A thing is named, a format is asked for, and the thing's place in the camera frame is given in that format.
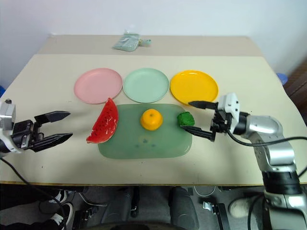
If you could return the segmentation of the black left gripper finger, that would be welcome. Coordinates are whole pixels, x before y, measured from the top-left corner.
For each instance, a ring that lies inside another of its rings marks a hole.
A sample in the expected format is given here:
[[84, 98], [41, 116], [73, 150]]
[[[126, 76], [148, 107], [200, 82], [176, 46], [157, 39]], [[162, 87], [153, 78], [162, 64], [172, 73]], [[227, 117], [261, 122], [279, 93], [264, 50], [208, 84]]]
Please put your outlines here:
[[53, 111], [34, 117], [35, 125], [41, 127], [45, 123], [53, 123], [60, 121], [70, 115], [68, 111]]
[[54, 134], [51, 136], [47, 136], [40, 140], [34, 141], [33, 144], [30, 146], [30, 150], [34, 152], [39, 152], [45, 149], [49, 149], [56, 145], [62, 144], [67, 141], [73, 133], [61, 133], [61, 134]]

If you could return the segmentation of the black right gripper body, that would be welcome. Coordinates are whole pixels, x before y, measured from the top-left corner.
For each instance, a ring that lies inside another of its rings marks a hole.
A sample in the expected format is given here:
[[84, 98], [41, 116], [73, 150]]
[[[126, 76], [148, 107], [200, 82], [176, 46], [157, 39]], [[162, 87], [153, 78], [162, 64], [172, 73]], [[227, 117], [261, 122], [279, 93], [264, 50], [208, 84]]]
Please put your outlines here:
[[224, 109], [218, 109], [218, 103], [215, 103], [214, 106], [214, 117], [211, 121], [210, 131], [212, 136], [210, 141], [214, 142], [216, 133], [226, 133], [231, 128], [232, 124], [232, 114], [227, 113]]

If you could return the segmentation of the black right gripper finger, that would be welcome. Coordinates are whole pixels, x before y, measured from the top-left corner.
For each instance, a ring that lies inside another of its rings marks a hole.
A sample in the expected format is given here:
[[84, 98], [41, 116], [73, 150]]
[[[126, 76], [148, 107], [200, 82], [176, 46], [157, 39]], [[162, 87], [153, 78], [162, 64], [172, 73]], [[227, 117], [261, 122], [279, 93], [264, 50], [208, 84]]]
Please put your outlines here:
[[208, 101], [191, 101], [188, 102], [188, 104], [199, 109], [211, 109], [211, 110], [217, 109], [217, 103], [208, 102]]
[[194, 136], [208, 139], [211, 142], [215, 141], [215, 133], [213, 132], [203, 131], [201, 128], [195, 126], [181, 126], [181, 128]]

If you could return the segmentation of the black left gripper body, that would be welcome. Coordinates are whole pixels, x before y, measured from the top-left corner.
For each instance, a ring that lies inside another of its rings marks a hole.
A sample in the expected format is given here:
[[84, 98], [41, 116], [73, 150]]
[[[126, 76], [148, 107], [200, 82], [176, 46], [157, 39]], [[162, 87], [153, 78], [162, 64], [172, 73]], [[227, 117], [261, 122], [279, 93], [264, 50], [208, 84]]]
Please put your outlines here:
[[33, 150], [39, 152], [45, 149], [42, 140], [44, 134], [41, 133], [40, 127], [43, 125], [42, 121], [24, 120], [13, 124], [11, 139], [15, 148], [10, 149], [10, 152], [19, 153], [22, 150]]

